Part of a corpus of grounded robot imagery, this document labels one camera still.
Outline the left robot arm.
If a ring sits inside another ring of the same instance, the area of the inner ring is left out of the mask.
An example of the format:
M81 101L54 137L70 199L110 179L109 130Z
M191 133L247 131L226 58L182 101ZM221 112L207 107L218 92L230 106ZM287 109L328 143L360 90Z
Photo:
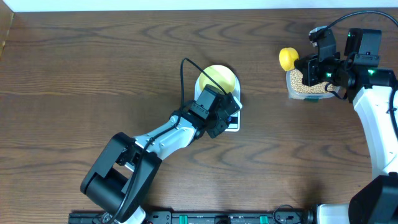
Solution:
M146 213L141 203L163 160L205 133L215 138L226 131L230 117L242 107L232 93L204 90L197 100L183 101L165 124L147 134L115 134L80 185L108 215L100 222L142 223Z

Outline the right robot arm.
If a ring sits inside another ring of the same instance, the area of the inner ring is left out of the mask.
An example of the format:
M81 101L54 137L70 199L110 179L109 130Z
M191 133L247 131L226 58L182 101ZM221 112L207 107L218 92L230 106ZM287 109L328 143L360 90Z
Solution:
M363 125L372 165L372 180L349 203L320 204L313 223L397 223L397 78L379 68L382 32L351 28L344 55L336 51L333 32L317 27L308 37L318 52L294 62L302 83L327 82L346 90Z

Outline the yellow measuring scoop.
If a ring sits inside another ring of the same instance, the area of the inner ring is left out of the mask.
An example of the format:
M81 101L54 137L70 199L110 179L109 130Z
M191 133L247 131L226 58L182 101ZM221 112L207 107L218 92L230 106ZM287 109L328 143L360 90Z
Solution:
M298 52L291 47L283 48L279 52L279 63L286 72L295 68L294 62L299 59Z

